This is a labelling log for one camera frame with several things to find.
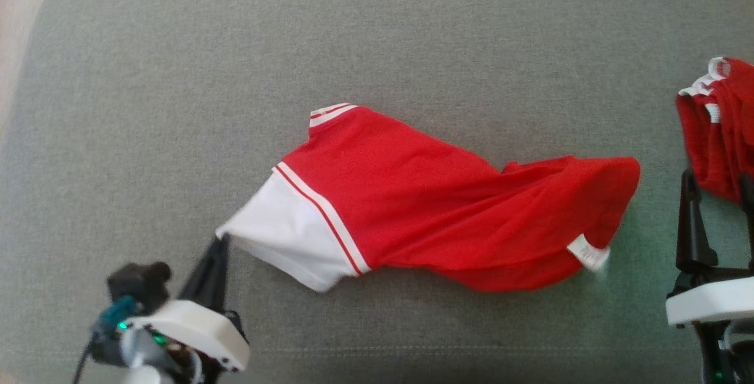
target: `cable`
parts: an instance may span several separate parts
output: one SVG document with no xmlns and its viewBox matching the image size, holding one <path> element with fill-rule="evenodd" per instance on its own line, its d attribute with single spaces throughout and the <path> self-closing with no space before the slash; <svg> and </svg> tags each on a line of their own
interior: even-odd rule
<svg viewBox="0 0 754 384">
<path fill-rule="evenodd" d="M 78 365 L 76 366 L 76 373 L 73 375 L 72 384 L 78 384 L 78 382 L 81 381 L 81 373 L 84 372 L 84 365 L 86 365 L 89 354 L 92 351 L 92 346 L 94 346 L 94 342 L 96 341 L 97 334 L 93 333 L 92 338 L 89 339 L 89 343 L 87 343 L 86 347 L 84 347 L 84 351 L 81 352 L 81 357 L 79 358 Z"/>
</svg>

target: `gray fabric surface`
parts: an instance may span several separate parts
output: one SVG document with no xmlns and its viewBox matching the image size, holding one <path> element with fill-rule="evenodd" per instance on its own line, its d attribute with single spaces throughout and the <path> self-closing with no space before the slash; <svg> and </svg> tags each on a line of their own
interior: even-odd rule
<svg viewBox="0 0 754 384">
<path fill-rule="evenodd" d="M 674 95 L 711 57 L 754 60 L 751 29 L 752 0 L 45 0 L 0 148 L 0 366 L 66 382 L 108 272 L 167 260 L 177 289 L 307 113 L 354 102 L 500 167 L 636 156 L 608 276 L 488 294 L 383 270 L 319 295 L 236 250 L 253 373 L 225 382 L 697 382 L 663 306 Z M 742 266 L 742 215 L 705 215 Z"/>
</svg>

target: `folded red clothing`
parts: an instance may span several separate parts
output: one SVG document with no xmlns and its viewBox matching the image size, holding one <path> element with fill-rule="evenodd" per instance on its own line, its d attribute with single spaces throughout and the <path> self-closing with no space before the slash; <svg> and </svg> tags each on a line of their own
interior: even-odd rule
<svg viewBox="0 0 754 384">
<path fill-rule="evenodd" d="M 479 290 L 552 284 L 607 247 L 639 180 L 633 158 L 499 172 L 350 104 L 312 112 L 309 136 L 217 232 L 318 291 L 382 266 L 429 268 Z"/>
<path fill-rule="evenodd" d="M 754 174 L 754 67 L 716 57 L 707 74 L 676 97 L 699 185 L 740 202 L 739 175 Z"/>
</svg>

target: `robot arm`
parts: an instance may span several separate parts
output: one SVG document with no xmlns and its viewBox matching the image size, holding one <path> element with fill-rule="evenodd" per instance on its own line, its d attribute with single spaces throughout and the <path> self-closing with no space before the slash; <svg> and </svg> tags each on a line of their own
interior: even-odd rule
<svg viewBox="0 0 754 384">
<path fill-rule="evenodd" d="M 692 326 L 703 356 L 707 383 L 754 383 L 754 183 L 741 176 L 741 200 L 749 223 L 752 261 L 748 269 L 719 268 L 709 247 L 694 174 L 681 184 L 676 267 L 681 271 L 665 308 L 668 324 Z"/>
<path fill-rule="evenodd" d="M 245 370 L 242 323 L 224 308 L 228 251 L 227 236 L 214 239 L 175 300 L 164 263 L 116 271 L 108 278 L 113 305 L 92 327 L 92 360 L 130 368 L 126 384 L 215 384 L 223 372 Z"/>
</svg>

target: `green led light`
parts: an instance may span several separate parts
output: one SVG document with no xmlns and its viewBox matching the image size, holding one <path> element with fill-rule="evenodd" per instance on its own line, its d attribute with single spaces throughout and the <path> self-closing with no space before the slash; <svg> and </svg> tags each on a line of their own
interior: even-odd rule
<svg viewBox="0 0 754 384">
<path fill-rule="evenodd" d="M 164 346 L 167 344 L 167 339 L 161 334 L 154 334 L 154 341 L 160 346 Z"/>
</svg>

